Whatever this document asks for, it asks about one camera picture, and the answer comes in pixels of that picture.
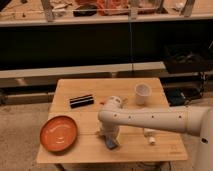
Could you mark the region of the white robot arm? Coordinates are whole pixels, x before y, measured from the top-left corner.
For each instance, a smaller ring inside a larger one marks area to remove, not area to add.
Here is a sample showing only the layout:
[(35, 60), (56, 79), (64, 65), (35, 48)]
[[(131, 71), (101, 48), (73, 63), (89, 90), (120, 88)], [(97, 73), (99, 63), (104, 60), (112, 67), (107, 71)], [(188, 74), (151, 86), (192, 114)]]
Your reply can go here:
[(98, 119), (101, 132), (107, 137), (116, 138), (120, 125), (198, 136), (194, 171), (213, 171), (213, 107), (123, 109), (122, 100), (111, 96), (98, 112)]

